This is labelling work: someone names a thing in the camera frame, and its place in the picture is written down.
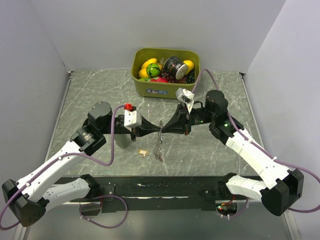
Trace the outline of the large keyring with small rings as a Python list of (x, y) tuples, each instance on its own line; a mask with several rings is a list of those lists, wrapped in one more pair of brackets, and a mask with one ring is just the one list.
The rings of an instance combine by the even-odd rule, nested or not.
[(161, 131), (157, 132), (156, 142), (154, 144), (153, 156), (156, 160), (164, 162), (163, 157), (163, 134)]

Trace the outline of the yellow tag key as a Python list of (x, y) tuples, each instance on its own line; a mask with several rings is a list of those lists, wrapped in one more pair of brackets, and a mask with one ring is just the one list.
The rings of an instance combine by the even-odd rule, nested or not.
[(142, 149), (139, 149), (139, 150), (138, 150), (138, 153), (139, 153), (140, 155), (143, 155), (144, 157), (149, 154), (147, 150), (142, 150)]

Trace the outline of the olive green plastic bin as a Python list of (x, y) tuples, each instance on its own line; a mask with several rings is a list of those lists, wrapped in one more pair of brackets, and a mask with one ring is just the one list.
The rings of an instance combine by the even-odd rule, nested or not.
[[(145, 62), (150, 59), (157, 59), (157, 61), (167, 60), (168, 58), (176, 56), (180, 60), (190, 60), (194, 63), (194, 68), (190, 72), (193, 79), (183, 81), (178, 80), (177, 83), (169, 81), (157, 82), (157, 81), (146, 81), (139, 76), (139, 71)], [(135, 54), (134, 61), (131, 67), (131, 76), (135, 84), (137, 93), (142, 97), (152, 98), (165, 98), (175, 99), (176, 90), (183, 88), (192, 90), (195, 86), (195, 80), (200, 73), (200, 57), (190, 50), (184, 49), (170, 49), (170, 48), (154, 48), (147, 47), (138, 50)]]

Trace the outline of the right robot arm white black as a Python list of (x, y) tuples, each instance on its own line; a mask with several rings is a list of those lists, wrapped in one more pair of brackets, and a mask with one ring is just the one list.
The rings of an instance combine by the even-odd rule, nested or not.
[(301, 196), (304, 175), (290, 170), (262, 151), (244, 126), (228, 112), (228, 101), (219, 90), (207, 92), (205, 102), (194, 108), (194, 94), (184, 88), (176, 91), (180, 101), (162, 133), (188, 135), (192, 126), (208, 124), (210, 133), (222, 144), (236, 152), (258, 174), (260, 180), (228, 173), (218, 182), (223, 199), (241, 195), (257, 200), (273, 215), (280, 216)]

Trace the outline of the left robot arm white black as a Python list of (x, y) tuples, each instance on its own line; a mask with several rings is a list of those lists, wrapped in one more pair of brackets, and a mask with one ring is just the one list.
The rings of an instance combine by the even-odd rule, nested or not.
[[(117, 110), (124, 113), (116, 115)], [(161, 128), (146, 120), (137, 108), (125, 103), (112, 109), (108, 102), (93, 105), (87, 118), (64, 144), (43, 165), (18, 181), (7, 180), (2, 185), (5, 207), (15, 215), (18, 223), (29, 227), (40, 220), (49, 210), (75, 199), (95, 200), (100, 185), (85, 174), (57, 187), (59, 180), (72, 166), (91, 160), (104, 167), (113, 164), (115, 158), (115, 135), (137, 137), (159, 132)]]

